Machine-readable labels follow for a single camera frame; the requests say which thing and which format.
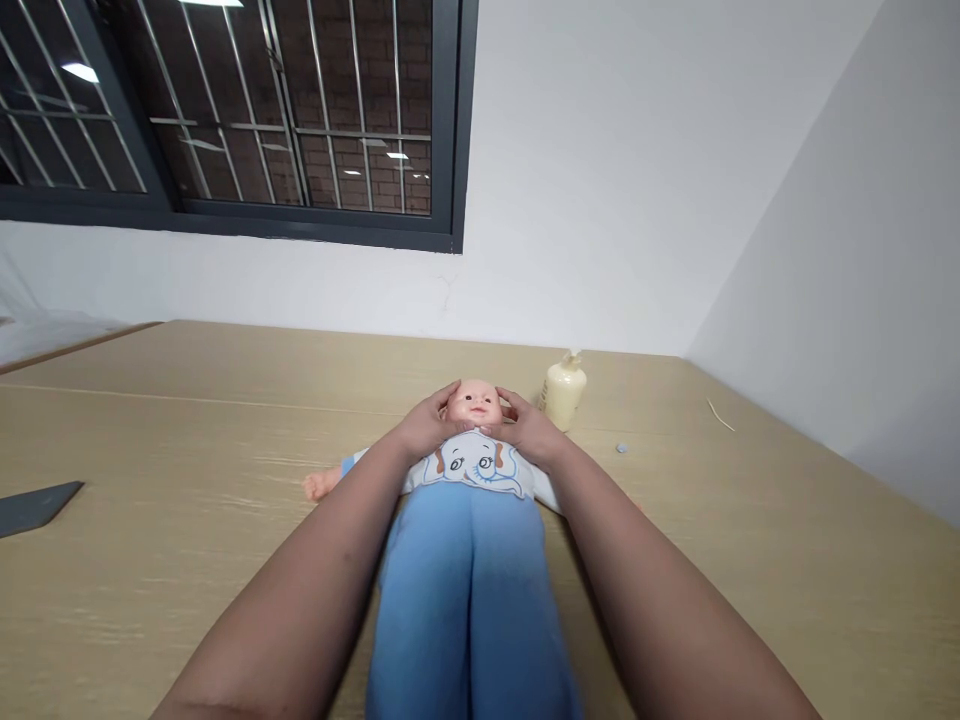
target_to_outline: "elephant print shirt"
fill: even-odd
[[[343,461],[344,477],[365,452],[361,450]],[[536,498],[562,514],[546,473],[527,462],[513,445],[487,437],[479,430],[453,436],[410,468],[401,494],[438,482],[459,482],[482,490],[512,493],[520,499]]]

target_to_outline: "window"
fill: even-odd
[[[2,0],[0,217],[461,252],[477,0]]]

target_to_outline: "black object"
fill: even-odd
[[[0,499],[0,538],[43,527],[82,487],[83,483],[75,480]]]

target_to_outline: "window frame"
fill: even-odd
[[[87,0],[60,2],[146,192],[2,185],[0,219],[463,252],[479,0],[433,0],[430,216],[182,198],[95,8]]]

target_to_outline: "baby doll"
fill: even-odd
[[[497,391],[467,380],[445,419],[503,422]],[[319,500],[363,452],[303,482]],[[366,717],[582,717],[534,498],[559,512],[550,480],[512,445],[471,430],[407,473],[387,539]]]
[[[497,390],[483,380],[460,383],[442,412],[446,420],[468,421],[478,428],[503,423],[503,408]],[[307,475],[302,483],[307,499],[320,501],[365,452],[366,449],[344,459],[339,467]],[[479,430],[450,438],[433,455],[410,468],[401,494],[437,482],[464,483],[484,490],[513,493],[520,499],[532,497],[560,513],[550,478],[536,465],[524,460],[515,447],[494,441]]]

